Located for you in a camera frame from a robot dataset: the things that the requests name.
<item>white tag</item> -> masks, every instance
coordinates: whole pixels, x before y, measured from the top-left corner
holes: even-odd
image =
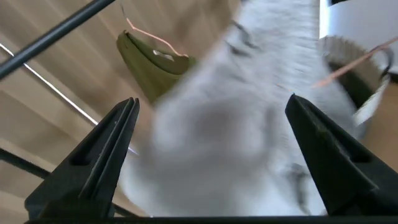
[[[357,126],[367,121],[371,118],[374,112],[377,110],[379,103],[381,101],[381,96],[386,90],[388,84],[390,82],[390,78],[386,75],[381,82],[381,86],[376,90],[375,94],[371,95],[368,100],[360,107],[360,109],[354,114],[354,121]]]
[[[158,52],[157,50],[154,50],[154,55],[161,56],[163,58],[167,58],[174,62],[174,58],[171,55],[163,54],[162,52]]]

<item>laundry basket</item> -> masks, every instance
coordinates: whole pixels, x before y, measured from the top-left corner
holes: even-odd
[[[368,53],[357,43],[337,36],[326,36],[320,39],[320,49],[331,71],[335,71]],[[384,70],[381,70],[370,58],[338,78],[357,109],[354,121],[362,130],[360,137],[364,136],[366,126],[390,82],[388,71],[392,65],[394,54],[390,49],[385,49],[384,53],[387,55],[387,67]]]

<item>curtain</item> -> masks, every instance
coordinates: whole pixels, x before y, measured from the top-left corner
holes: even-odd
[[[2,0],[0,44],[16,53],[88,3]],[[52,171],[92,130],[93,121],[100,121],[116,103],[129,97],[141,102],[133,141],[149,131],[153,110],[124,64],[116,39],[127,30],[152,47],[168,49],[132,31],[121,5],[136,27],[200,59],[225,31],[239,1],[115,1],[30,60],[27,64],[36,74],[21,67],[0,82],[1,148]],[[0,49],[0,62],[9,57]],[[1,223],[27,220],[24,200],[41,181],[0,161]],[[114,202],[144,215],[119,192]]]

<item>white towel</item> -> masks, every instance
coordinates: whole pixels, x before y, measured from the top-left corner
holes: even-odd
[[[311,88],[329,74],[318,18],[319,0],[246,1],[239,26],[157,105],[147,147],[121,171],[127,197],[153,216],[322,214],[284,113],[295,93],[356,136],[342,87]]]

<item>white wall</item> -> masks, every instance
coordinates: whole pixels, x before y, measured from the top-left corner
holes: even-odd
[[[349,0],[321,9],[320,33],[340,35],[371,50],[398,36],[398,0]],[[398,42],[390,47],[395,53],[391,71],[398,73]],[[374,58],[381,67],[386,65],[383,53]]]

